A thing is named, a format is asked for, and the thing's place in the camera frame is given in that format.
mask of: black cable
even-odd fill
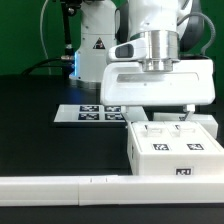
[[[183,4],[181,10],[184,10],[187,7],[189,2],[190,2],[190,0],[186,0],[186,2]]]
[[[180,55],[181,60],[200,60],[200,59],[211,59],[208,56],[205,55],[194,55],[194,54],[181,54]]]
[[[66,68],[68,66],[66,65],[41,65],[41,66],[36,66],[36,67],[33,67],[32,71],[37,69],[37,68]],[[29,73],[24,73],[23,75],[24,76],[27,76],[29,75],[32,71],[29,71]]]
[[[74,49],[72,47],[70,22],[69,22],[68,8],[67,8],[67,6],[69,4],[67,4],[67,3],[70,3],[70,2],[68,2],[68,1],[67,2],[66,1],[61,2],[63,25],[64,25],[64,38],[65,38],[65,55],[73,56],[74,55]],[[62,73],[63,73],[64,79],[67,79],[73,71],[74,71],[74,69],[72,67],[63,69]]]
[[[204,56],[205,55],[205,52],[206,50],[214,43],[215,41],[215,37],[216,37],[216,29],[215,29],[215,26],[213,24],[213,22],[211,21],[211,19],[204,15],[203,13],[200,13],[200,12],[192,12],[186,16],[184,16],[180,21],[177,22],[177,26],[181,25],[186,19],[188,19],[189,17],[192,17],[192,16],[198,16],[198,17],[201,17],[203,18],[209,25],[209,28],[211,30],[211,37],[210,37],[210,40],[207,44],[205,44],[202,48],[201,48],[201,54]]]
[[[44,64],[47,64],[49,62],[54,62],[54,61],[61,61],[61,58],[60,57],[56,57],[56,58],[49,58],[47,60],[43,60],[41,62],[38,62],[37,64],[33,65],[32,67],[30,68],[27,68],[25,69],[21,75],[29,75],[29,73],[31,73],[34,69],[40,67],[41,65],[44,65]]]

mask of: white surface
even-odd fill
[[[224,176],[224,149],[195,122],[129,123],[128,157],[134,175]]]
[[[224,202],[224,177],[92,177],[79,186],[80,205]]]
[[[127,79],[120,82],[122,75]],[[119,106],[210,104],[215,98],[212,75],[211,60],[182,60],[174,63],[173,72],[169,73],[143,72],[138,62],[112,63],[104,71],[101,103]]]
[[[179,121],[180,117],[184,117],[185,114],[175,114],[175,113],[154,113],[154,121]],[[203,114],[193,114],[190,121],[199,122],[206,131],[214,138],[217,138],[218,133],[218,123],[212,115]]]
[[[0,206],[78,205],[79,177],[1,177]]]

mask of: cable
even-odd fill
[[[43,48],[44,55],[45,55],[46,59],[48,59],[48,53],[47,53],[47,49],[46,49],[46,46],[44,43],[43,20],[44,20],[44,13],[46,11],[46,7],[47,7],[47,4],[49,3],[49,1],[50,0],[45,1],[45,3],[43,4],[42,10],[41,10],[41,14],[40,14],[40,39],[41,39],[41,44],[42,44],[42,48]],[[52,71],[51,71],[50,67],[49,67],[48,71],[49,71],[49,75],[51,75]]]
[[[188,19],[189,17],[192,16],[198,16],[203,18],[204,20],[206,20],[206,22],[209,25],[209,28],[211,30],[211,38],[208,41],[207,44],[205,44],[202,48],[201,48],[201,54],[205,55],[206,50],[214,43],[215,41],[215,37],[216,37],[216,30],[215,30],[215,26],[213,24],[213,22],[211,21],[211,19],[208,18],[208,16],[204,15],[203,13],[200,12],[192,12],[186,16],[184,16],[180,21],[177,22],[177,26],[181,25],[186,19]]]
[[[67,67],[66,65],[41,65],[41,66],[36,66],[35,68],[63,68]]]
[[[44,61],[38,62],[37,64],[33,65],[32,67],[25,69],[21,73],[21,75],[24,75],[24,76],[29,75],[34,69],[41,67],[41,65],[49,64],[49,62],[53,62],[53,61],[61,61],[61,58],[60,57],[50,58],[50,59],[46,59]]]
[[[190,0],[186,0],[185,3],[183,4],[181,10],[184,10],[187,7],[189,2],[190,2]]]
[[[180,59],[181,60],[195,60],[195,59],[211,59],[208,56],[205,55],[195,55],[195,54],[190,54],[190,55],[186,55],[186,54],[181,54],[180,55]]]

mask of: black tabletop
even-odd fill
[[[130,174],[125,127],[75,128],[53,123],[58,105],[99,104],[99,94],[77,89],[59,76],[0,76],[0,176]],[[145,110],[150,117],[152,110],[181,109]],[[216,100],[197,112],[215,116],[220,123],[218,141],[223,144],[223,102]],[[221,224],[223,220],[222,204],[0,208],[4,224]]]

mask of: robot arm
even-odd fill
[[[178,20],[189,13],[201,13],[200,0],[185,0],[180,3],[181,10],[178,12]],[[129,3],[126,1],[116,10],[116,38],[120,43],[126,43],[130,40],[129,36]],[[190,50],[200,40],[203,34],[204,22],[200,17],[191,17],[185,20],[181,26],[177,27],[180,38],[180,50],[182,52]]]
[[[104,72],[103,104],[186,106],[214,100],[213,62],[205,57],[179,57],[179,40],[187,32],[188,16],[202,16],[190,14],[194,2],[129,0],[131,41],[109,50],[108,61],[113,63]]]

